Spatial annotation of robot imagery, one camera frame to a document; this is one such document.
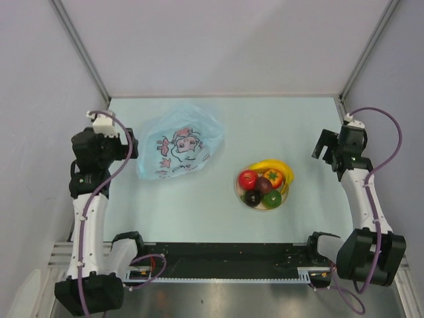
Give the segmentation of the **fake dark red fruit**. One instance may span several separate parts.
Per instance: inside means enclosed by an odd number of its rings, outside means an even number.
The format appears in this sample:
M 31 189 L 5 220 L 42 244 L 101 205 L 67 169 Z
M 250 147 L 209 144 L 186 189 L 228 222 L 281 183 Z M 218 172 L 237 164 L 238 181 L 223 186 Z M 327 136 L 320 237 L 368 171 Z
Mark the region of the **fake dark red fruit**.
M 269 179 L 264 176 L 260 176 L 255 183 L 255 190 L 259 191 L 262 194 L 268 194 L 273 190 L 272 183 Z

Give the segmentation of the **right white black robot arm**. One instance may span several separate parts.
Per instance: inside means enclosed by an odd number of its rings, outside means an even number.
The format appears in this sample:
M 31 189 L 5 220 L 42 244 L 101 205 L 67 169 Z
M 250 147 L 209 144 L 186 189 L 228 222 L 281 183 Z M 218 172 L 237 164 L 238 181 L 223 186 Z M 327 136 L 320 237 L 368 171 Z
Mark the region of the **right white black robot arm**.
M 336 173 L 346 193 L 353 231 L 347 239 L 314 232 L 307 240 L 307 261 L 336 264 L 340 278 L 390 286 L 406 250 L 404 236 L 388 225 L 371 175 L 373 165 L 362 155 L 368 136 L 364 128 L 343 124 L 340 132 L 322 130 L 313 158 L 322 158 Z

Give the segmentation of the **round beige ceramic plate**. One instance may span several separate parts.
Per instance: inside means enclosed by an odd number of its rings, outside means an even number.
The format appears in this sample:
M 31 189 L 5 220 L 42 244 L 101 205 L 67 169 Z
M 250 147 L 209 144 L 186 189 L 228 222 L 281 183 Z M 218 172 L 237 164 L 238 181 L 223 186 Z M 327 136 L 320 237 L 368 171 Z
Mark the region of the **round beige ceramic plate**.
M 244 193 L 245 193 L 245 191 L 248 191 L 248 190 L 243 190 L 239 185 L 238 185 L 238 176 L 237 176 L 237 178 L 236 178 L 236 181 L 235 181 L 235 193 L 236 193 L 236 195 L 238 196 L 238 198 L 240 199 L 240 201 L 241 202 L 243 202 L 244 203 L 244 201 L 243 201 L 243 195 L 244 195 Z M 286 201 L 286 199 L 287 199 L 287 197 L 288 197 L 288 191 L 284 194 L 284 195 L 282 195 L 282 204 L 283 203 L 285 203 L 285 201 Z M 267 208 L 265 208 L 265 206 L 263 206 L 263 204 L 262 204 L 262 201 L 261 201 L 261 203 L 257 206 L 257 207 L 249 207 L 249 208 L 251 208 L 251 209 L 254 209 L 254 210 L 257 210 L 257 211 L 271 211 L 271 210 L 274 210 L 274 209 L 267 209 Z

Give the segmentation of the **fake yellow banana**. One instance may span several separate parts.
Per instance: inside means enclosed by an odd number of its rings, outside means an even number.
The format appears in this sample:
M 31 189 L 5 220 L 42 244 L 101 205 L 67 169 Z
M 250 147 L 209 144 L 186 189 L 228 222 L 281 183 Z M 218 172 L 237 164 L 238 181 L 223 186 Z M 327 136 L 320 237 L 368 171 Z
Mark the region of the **fake yellow banana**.
M 284 183 L 278 188 L 280 193 L 284 195 L 292 182 L 294 181 L 294 172 L 293 170 L 281 160 L 277 159 L 267 159 L 257 163 L 254 163 L 248 167 L 249 170 L 255 171 L 258 175 L 263 175 L 266 170 L 275 169 L 281 171 L 284 175 Z

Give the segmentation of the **fake red strawberry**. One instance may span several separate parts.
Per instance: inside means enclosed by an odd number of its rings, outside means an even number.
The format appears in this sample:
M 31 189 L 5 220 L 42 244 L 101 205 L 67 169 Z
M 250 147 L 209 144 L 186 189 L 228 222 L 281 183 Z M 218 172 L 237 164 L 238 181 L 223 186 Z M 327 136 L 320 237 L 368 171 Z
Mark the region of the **fake red strawberry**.
M 252 190 L 255 188 L 258 174 L 253 170 L 243 170 L 238 176 L 238 185 L 243 190 Z

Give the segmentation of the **fake dark purple plum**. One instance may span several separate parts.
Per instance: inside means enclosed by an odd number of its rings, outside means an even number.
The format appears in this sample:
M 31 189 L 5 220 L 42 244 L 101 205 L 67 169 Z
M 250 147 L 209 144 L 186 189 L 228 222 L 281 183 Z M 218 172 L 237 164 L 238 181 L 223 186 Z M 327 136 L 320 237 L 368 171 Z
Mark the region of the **fake dark purple plum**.
M 255 189 L 245 191 L 243 201 L 249 207 L 257 207 L 262 201 L 262 194 Z

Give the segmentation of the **fake orange persimmon fruit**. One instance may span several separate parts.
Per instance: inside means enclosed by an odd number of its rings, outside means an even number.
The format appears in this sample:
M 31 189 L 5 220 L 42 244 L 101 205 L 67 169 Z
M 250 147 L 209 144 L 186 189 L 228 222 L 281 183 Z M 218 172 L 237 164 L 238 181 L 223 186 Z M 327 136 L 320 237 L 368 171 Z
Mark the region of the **fake orange persimmon fruit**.
M 262 176 L 271 182 L 274 189 L 278 189 L 284 183 L 284 175 L 279 170 L 266 170 Z

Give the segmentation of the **light blue plastic bag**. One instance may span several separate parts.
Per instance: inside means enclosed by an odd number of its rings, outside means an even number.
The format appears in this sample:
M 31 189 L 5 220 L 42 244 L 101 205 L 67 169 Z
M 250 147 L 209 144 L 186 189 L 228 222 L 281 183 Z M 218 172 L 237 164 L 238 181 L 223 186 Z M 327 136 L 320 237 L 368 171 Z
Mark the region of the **light blue plastic bag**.
M 143 124 L 138 137 L 138 176 L 159 180 L 200 170 L 220 149 L 224 136 L 215 107 L 174 106 Z

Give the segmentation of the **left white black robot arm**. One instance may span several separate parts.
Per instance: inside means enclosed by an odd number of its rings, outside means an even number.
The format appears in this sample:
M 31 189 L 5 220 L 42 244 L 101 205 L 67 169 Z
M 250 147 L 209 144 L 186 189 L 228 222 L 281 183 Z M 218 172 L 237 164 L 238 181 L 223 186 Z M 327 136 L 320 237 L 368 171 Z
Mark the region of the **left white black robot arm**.
M 76 159 L 71 164 L 69 190 L 74 206 L 73 247 L 64 279 L 54 287 L 56 299 L 74 317 L 122 307 L 123 280 L 131 264 L 142 263 L 146 248 L 139 232 L 117 234 L 104 251 L 104 224 L 115 161 L 138 157 L 132 129 L 122 144 L 119 133 L 105 136 L 87 127 L 71 139 Z

